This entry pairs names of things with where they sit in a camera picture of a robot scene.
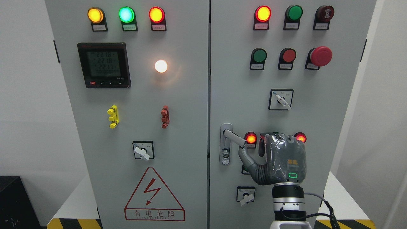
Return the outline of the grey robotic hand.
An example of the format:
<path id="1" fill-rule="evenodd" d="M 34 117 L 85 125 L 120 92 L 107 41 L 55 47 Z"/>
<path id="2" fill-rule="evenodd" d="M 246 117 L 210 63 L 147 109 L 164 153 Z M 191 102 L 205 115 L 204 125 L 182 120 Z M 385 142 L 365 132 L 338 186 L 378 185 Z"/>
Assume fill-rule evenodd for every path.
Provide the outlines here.
<path id="1" fill-rule="evenodd" d="M 304 143 L 295 136 L 267 133 L 259 152 L 266 156 L 263 165 L 248 154 L 247 147 L 239 148 L 239 157 L 250 173 L 253 181 L 259 185 L 271 185 L 284 182 L 301 184 L 306 177 L 306 153 Z"/>

